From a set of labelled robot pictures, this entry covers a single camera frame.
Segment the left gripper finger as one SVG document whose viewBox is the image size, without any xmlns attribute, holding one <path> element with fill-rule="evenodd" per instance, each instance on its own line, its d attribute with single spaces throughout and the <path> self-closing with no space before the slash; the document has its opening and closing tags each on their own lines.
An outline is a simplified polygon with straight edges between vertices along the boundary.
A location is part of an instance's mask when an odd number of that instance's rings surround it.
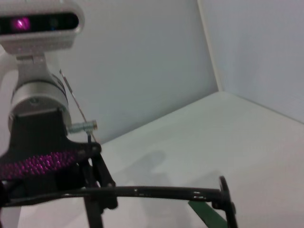
<svg viewBox="0 0 304 228">
<path fill-rule="evenodd" d="M 80 164 L 82 174 L 85 179 L 85 188 L 98 188 L 89 161 Z M 90 228 L 103 228 L 102 212 L 96 199 L 90 196 L 84 197 L 86 216 Z"/>
<path fill-rule="evenodd" d="M 92 159 L 93 173 L 96 181 L 99 183 L 100 188 L 103 187 L 115 187 L 116 183 L 113 180 L 101 154 L 98 154 Z M 101 211 L 105 209 L 115 209 L 118 207 L 118 201 L 116 196 L 102 198 L 98 200 L 98 204 Z"/>
</svg>

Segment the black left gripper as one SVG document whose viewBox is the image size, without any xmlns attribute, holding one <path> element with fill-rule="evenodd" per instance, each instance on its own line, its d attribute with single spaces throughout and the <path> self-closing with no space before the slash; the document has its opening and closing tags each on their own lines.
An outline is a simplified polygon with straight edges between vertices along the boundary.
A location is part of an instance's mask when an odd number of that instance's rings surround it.
<svg viewBox="0 0 304 228">
<path fill-rule="evenodd" d="M 0 157 L 1 207 L 87 196 L 81 165 L 100 152 L 96 142 L 68 139 L 60 110 L 16 116 Z"/>
</svg>

